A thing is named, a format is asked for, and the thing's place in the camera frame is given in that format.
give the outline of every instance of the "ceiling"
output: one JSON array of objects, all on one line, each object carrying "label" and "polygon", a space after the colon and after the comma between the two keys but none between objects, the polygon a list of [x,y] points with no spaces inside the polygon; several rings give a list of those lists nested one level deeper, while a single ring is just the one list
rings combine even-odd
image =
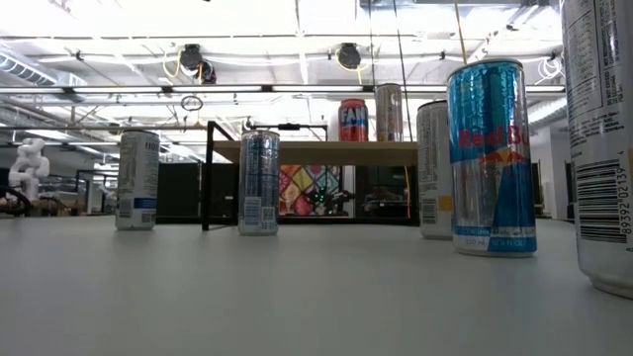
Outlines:
[{"label": "ceiling", "polygon": [[[462,65],[452,1],[397,0],[397,17],[392,1],[372,1],[371,19],[368,0],[6,1],[2,12],[11,16],[0,22],[0,50],[18,53],[42,70],[73,73],[96,86],[196,85],[197,79],[182,71],[169,75],[176,71],[178,52],[186,44],[201,46],[216,70],[218,84],[403,84],[405,80],[444,85]],[[521,6],[535,3],[525,0],[459,3],[466,56],[471,60],[514,57],[524,63],[527,84],[564,84],[561,60],[547,61],[552,53],[562,51],[558,7]],[[360,75],[337,62],[342,43],[357,45],[363,58]],[[0,85],[32,84],[0,72]],[[64,120],[70,120],[71,105],[78,116],[92,111],[83,125],[171,126],[176,117],[182,123],[188,116],[190,124],[218,120],[235,136],[248,117],[268,125],[327,124],[340,101],[322,95],[209,94],[203,110],[191,114],[179,107],[178,96],[126,98],[143,104],[113,105],[117,98],[103,95],[88,96],[83,103],[12,97]],[[408,103],[413,127],[415,109],[429,99],[433,98]],[[367,105],[374,112],[373,100]],[[201,134],[165,135],[204,140]],[[324,139],[324,133],[291,132],[282,139]]]}]

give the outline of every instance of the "wooden shelf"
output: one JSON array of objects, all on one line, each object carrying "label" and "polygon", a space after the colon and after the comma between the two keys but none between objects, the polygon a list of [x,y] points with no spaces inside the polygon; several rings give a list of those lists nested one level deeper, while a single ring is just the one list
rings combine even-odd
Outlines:
[{"label": "wooden shelf", "polygon": [[[215,152],[239,162],[239,141],[215,141]],[[281,164],[415,166],[416,142],[281,141]]]}]

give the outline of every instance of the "table surface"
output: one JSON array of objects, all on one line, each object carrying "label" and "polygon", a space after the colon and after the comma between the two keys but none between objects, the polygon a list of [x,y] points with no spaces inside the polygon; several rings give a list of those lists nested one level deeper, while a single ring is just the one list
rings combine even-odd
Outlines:
[{"label": "table surface", "polygon": [[627,355],[633,301],[595,290],[574,227],[530,259],[417,228],[0,222],[0,355]]}]

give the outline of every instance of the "white robot figure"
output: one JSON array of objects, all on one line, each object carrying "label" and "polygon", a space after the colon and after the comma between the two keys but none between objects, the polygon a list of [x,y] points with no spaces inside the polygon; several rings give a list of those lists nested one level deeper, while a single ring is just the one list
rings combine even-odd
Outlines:
[{"label": "white robot figure", "polygon": [[46,178],[50,171],[48,158],[42,157],[44,147],[43,139],[26,138],[18,147],[18,158],[9,171],[9,185],[22,187],[25,184],[25,196],[30,201],[38,198],[40,178]]}]

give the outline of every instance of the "can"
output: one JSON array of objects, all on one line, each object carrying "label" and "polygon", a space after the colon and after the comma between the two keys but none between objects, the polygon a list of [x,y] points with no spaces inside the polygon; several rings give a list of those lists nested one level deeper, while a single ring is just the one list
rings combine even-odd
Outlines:
[{"label": "can", "polygon": [[420,232],[426,239],[453,239],[451,173],[446,100],[417,109],[417,184]]},{"label": "can", "polygon": [[121,136],[117,229],[153,229],[156,224],[159,149],[156,133],[126,131]]},{"label": "can", "polygon": [[536,226],[522,65],[483,60],[448,82],[453,243],[467,254],[531,256]]},{"label": "can", "polygon": [[366,142],[369,140],[369,115],[362,99],[346,99],[338,108],[338,140]]},{"label": "can", "polygon": [[403,141],[403,91],[398,84],[376,88],[376,137],[378,142]]},{"label": "can", "polygon": [[567,1],[562,16],[579,265],[633,299],[633,3]]},{"label": "can", "polygon": [[274,235],[278,218],[279,134],[243,133],[239,158],[239,233]]}]

